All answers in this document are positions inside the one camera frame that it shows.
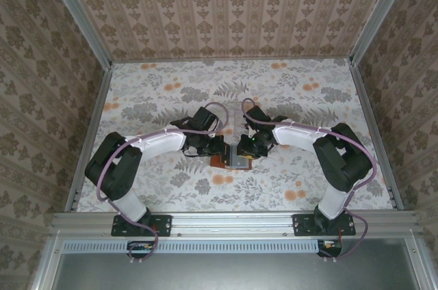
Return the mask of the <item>floral patterned table cover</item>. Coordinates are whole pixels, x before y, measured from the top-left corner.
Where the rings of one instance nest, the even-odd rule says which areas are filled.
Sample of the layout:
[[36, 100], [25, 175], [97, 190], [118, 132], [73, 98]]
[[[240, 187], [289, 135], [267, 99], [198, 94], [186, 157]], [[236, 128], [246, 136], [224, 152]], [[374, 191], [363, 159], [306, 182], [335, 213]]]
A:
[[[236, 60], [117, 64], [95, 142], [111, 132], [142, 135], [208, 108], [228, 120], [232, 144], [245, 132], [234, 105], [315, 127], [345, 123], [371, 153], [374, 145], [345, 59]], [[156, 212], [312, 210], [327, 182], [315, 154], [277, 146], [252, 170], [224, 170], [206, 157], [172, 152], [143, 161], [133, 189]]]

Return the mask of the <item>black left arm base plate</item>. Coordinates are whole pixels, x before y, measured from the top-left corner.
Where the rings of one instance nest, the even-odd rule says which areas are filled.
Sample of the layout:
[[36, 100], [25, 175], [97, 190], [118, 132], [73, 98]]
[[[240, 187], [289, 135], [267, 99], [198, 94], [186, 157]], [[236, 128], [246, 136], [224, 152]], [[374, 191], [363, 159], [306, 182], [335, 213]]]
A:
[[[172, 228], [171, 215], [145, 215], [138, 220], [139, 224], [152, 228], [159, 237], [169, 237]], [[128, 223], [125, 218], [116, 215], [113, 219], [111, 236], [113, 237], [152, 237], [151, 231]]]

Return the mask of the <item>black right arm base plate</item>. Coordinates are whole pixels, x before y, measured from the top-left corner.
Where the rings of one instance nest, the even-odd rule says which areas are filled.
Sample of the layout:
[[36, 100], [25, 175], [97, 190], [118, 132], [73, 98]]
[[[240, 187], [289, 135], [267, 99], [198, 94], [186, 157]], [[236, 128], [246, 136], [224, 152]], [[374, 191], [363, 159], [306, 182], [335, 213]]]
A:
[[355, 223], [349, 214], [341, 214], [334, 220], [314, 214], [296, 214], [292, 216], [294, 235], [304, 236], [338, 236], [356, 235]]

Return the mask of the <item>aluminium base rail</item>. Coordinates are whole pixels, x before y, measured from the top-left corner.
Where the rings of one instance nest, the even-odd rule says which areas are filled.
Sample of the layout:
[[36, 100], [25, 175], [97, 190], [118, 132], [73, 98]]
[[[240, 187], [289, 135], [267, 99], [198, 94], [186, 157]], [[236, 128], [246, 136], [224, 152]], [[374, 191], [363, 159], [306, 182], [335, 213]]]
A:
[[[369, 238], [401, 238], [420, 235], [422, 229], [412, 211], [353, 211], [357, 238], [368, 223]], [[294, 236], [296, 216], [303, 211], [177, 213], [172, 216], [171, 238], [281, 238]], [[108, 238], [113, 213], [56, 213], [50, 236]]]

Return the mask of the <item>grey metal sheet panel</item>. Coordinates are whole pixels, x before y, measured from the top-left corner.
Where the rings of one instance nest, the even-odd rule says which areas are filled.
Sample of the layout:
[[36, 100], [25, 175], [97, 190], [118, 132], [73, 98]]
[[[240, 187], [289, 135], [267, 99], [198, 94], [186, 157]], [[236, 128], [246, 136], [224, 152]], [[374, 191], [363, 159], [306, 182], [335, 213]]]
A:
[[314, 254], [66, 254], [43, 290], [420, 290], [404, 253], [376, 247], [337, 262]]

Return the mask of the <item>brown leather card holder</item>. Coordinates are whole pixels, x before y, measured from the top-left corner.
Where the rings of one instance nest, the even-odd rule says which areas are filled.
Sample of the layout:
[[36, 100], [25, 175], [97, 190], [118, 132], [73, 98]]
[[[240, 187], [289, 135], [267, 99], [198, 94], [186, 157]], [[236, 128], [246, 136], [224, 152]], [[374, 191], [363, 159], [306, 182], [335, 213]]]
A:
[[[210, 166], [215, 168], [225, 169], [225, 170], [237, 170], [237, 169], [231, 169], [229, 166], [224, 166], [223, 164], [221, 164], [219, 155], [211, 157]], [[250, 160], [250, 169], [246, 169], [246, 170], [252, 170], [252, 169], [253, 169], [252, 160]]]

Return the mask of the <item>aluminium frame post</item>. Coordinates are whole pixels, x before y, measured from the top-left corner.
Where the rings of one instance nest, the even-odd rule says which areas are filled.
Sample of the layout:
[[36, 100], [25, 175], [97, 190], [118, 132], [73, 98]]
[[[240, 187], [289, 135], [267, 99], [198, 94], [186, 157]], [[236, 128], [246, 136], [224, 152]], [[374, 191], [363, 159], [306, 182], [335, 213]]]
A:
[[96, 27], [92, 24], [90, 17], [86, 13], [86, 8], [80, 0], [62, 0], [68, 8], [73, 19], [77, 23], [79, 30], [83, 34], [95, 57], [99, 61], [103, 70], [106, 72], [111, 68], [112, 58], [100, 39]]
[[388, 15], [394, 1], [395, 0], [377, 0], [370, 17], [365, 23], [352, 53], [350, 54], [350, 62], [352, 65], [357, 65], [361, 61], [379, 27]]

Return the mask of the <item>aluminium table side rail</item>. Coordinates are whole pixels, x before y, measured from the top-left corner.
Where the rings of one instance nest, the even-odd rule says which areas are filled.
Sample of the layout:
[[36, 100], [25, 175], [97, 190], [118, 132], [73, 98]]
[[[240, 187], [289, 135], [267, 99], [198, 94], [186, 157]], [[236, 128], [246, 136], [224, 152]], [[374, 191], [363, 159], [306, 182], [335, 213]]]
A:
[[362, 106], [363, 114], [367, 122], [367, 126], [370, 132], [370, 137], [374, 145], [374, 150], [376, 152], [378, 164], [380, 166], [383, 179], [387, 185], [387, 191], [389, 192], [389, 196], [393, 203], [393, 207], [397, 210], [404, 211], [404, 205], [401, 199], [401, 195], [398, 190], [396, 180], [394, 178], [394, 174], [392, 172], [390, 162], [381, 135], [378, 130], [378, 126], [374, 117], [374, 113], [372, 111], [372, 107], [370, 105], [366, 88], [361, 78], [359, 67], [356, 64], [353, 64], [349, 59], [347, 59], [347, 62], [349, 65], [353, 82], [357, 90], [359, 101]]
[[109, 67], [103, 74], [102, 83], [99, 88], [99, 93], [96, 98], [94, 110], [90, 118], [88, 130], [85, 136], [83, 147], [81, 149], [81, 154], [79, 156], [66, 205], [64, 207], [64, 212], [66, 213], [76, 211], [77, 209], [77, 197], [80, 197], [83, 182], [85, 181], [85, 168], [92, 154], [92, 149], [99, 128], [101, 115], [103, 113], [105, 100], [107, 98], [107, 93], [109, 91], [110, 83], [112, 80], [112, 73], [112, 67]]

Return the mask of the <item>black connector box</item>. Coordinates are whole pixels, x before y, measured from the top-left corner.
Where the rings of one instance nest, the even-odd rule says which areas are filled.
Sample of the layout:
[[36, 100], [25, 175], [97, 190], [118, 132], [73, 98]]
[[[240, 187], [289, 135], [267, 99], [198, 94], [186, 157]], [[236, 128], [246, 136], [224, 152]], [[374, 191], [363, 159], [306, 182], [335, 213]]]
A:
[[340, 240], [318, 240], [317, 255], [322, 258], [337, 258], [342, 252]]
[[154, 241], [129, 241], [127, 243], [127, 256], [132, 261], [144, 260], [153, 251]]

